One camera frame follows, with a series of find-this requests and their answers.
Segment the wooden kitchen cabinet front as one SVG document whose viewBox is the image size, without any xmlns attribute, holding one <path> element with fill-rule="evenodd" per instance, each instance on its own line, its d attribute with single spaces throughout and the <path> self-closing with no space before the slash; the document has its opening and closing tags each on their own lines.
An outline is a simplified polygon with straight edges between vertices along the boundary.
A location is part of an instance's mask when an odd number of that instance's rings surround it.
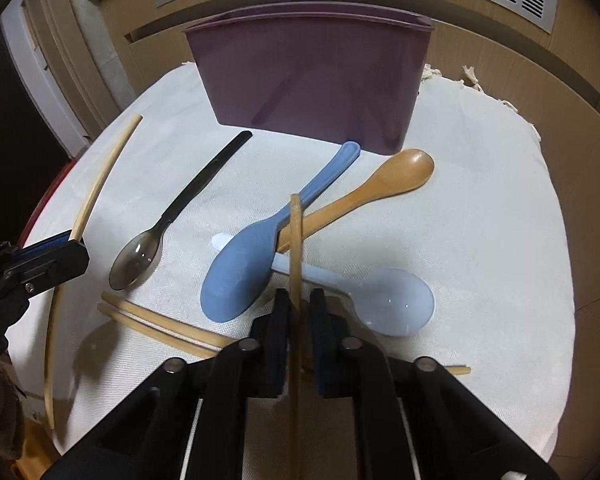
<svg viewBox="0 0 600 480">
<path fill-rule="evenodd" d="M 142 91 L 184 61 L 174 30 L 198 13 L 263 0 L 96 0 L 126 76 Z M 539 377 L 536 408 L 520 408 L 524 430 L 550 446 L 562 478 L 581 479 L 600 464 L 600 16 L 588 0 L 558 0 L 557 21 L 541 32 L 486 0 L 365 0 L 433 15 L 429 62 L 448 86 L 471 96 L 460 70 L 474 66 L 489 100 L 539 133 L 562 207 L 573 300 L 549 304 L 567 351 L 568 382 Z"/>
</svg>

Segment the long wooden chopstick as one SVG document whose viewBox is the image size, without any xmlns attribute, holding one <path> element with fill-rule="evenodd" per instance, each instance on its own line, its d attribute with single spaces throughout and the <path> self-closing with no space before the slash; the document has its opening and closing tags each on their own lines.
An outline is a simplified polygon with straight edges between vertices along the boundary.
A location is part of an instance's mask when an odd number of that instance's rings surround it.
<svg viewBox="0 0 600 480">
<path fill-rule="evenodd" d="M 136 130 L 137 126 L 143 120 L 141 114 L 134 114 L 129 123 L 123 128 L 122 133 L 118 137 L 116 144 L 111 149 L 107 156 L 102 169 L 95 178 L 93 185 L 88 192 L 81 209 L 76 216 L 76 221 L 70 232 L 69 240 L 79 242 L 85 231 L 88 219 L 91 217 L 92 211 L 99 198 L 102 188 L 104 187 L 112 168 L 120 157 L 125 145 L 129 142 L 130 137 Z M 58 285 L 54 291 L 52 300 L 50 300 L 50 310 L 48 311 L 48 319 L 45 335 L 45 347 L 43 356 L 43 400 L 46 415 L 46 422 L 50 431 L 56 429 L 56 416 L 54 409 L 54 369 L 55 369 L 55 347 L 56 347 L 56 324 L 59 318 L 59 308 L 62 296 L 64 296 L 65 285 Z"/>
</svg>

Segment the wooden spoon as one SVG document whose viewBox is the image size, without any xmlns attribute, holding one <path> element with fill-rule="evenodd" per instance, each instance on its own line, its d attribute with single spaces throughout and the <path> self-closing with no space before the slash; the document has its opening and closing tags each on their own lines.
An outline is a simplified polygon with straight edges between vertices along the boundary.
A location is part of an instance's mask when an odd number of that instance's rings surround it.
<svg viewBox="0 0 600 480">
<path fill-rule="evenodd" d="M 434 173 L 434 159 L 419 148 L 400 151 L 383 162 L 360 186 L 302 221 L 307 238 L 363 205 L 412 192 L 424 186 Z"/>
</svg>

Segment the white plastic spoon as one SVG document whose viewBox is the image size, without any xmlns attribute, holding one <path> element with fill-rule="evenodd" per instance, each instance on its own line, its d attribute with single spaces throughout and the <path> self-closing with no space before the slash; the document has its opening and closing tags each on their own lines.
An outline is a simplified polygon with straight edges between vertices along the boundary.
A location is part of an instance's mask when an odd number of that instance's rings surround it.
<svg viewBox="0 0 600 480">
<path fill-rule="evenodd" d="M 213 237 L 215 243 L 222 240 L 225 245 L 231 239 L 230 235 Z M 274 271 L 289 274 L 289 257 L 276 252 L 272 263 Z M 381 268 L 356 282 L 334 271 L 303 263 L 301 278 L 349 297 L 360 322 L 385 336 L 417 334 L 436 310 L 436 298 L 429 285 L 419 276 L 400 269 Z"/>
</svg>

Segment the blue plastic rice paddle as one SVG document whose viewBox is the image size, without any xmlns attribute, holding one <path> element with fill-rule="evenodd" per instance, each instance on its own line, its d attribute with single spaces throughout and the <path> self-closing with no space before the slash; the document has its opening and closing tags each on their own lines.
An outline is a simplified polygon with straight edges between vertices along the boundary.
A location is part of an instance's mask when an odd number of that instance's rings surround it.
<svg viewBox="0 0 600 480">
<path fill-rule="evenodd" d="M 360 156 L 361 147 L 348 141 L 299 193 L 300 206 L 312 204 Z M 204 278 L 200 305 L 215 323 L 225 323 L 249 309 L 265 290 L 272 274 L 278 233 L 290 221 L 290 207 L 251 223 L 220 250 Z"/>
</svg>

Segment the purple plastic utensil bin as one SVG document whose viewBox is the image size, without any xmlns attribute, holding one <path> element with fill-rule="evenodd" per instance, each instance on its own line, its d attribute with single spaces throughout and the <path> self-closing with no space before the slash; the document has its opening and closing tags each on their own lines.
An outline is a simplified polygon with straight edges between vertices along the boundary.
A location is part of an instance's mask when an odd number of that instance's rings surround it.
<svg viewBox="0 0 600 480">
<path fill-rule="evenodd" d="M 434 22 L 341 1 L 245 6 L 186 30 L 216 120 L 392 155 L 403 146 Z"/>
</svg>

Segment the black handled clear spoon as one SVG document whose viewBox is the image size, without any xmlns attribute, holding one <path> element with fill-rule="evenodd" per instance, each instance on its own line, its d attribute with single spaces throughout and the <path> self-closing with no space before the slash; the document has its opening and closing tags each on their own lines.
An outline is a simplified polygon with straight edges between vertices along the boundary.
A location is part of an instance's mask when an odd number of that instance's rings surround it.
<svg viewBox="0 0 600 480">
<path fill-rule="evenodd" d="M 108 283 L 113 290 L 122 290 L 143 278 L 155 263 L 166 229 L 186 206 L 212 181 L 225 164 L 252 138 L 252 132 L 242 130 L 226 144 L 163 211 L 158 221 L 140 232 L 120 250 L 109 272 Z"/>
</svg>

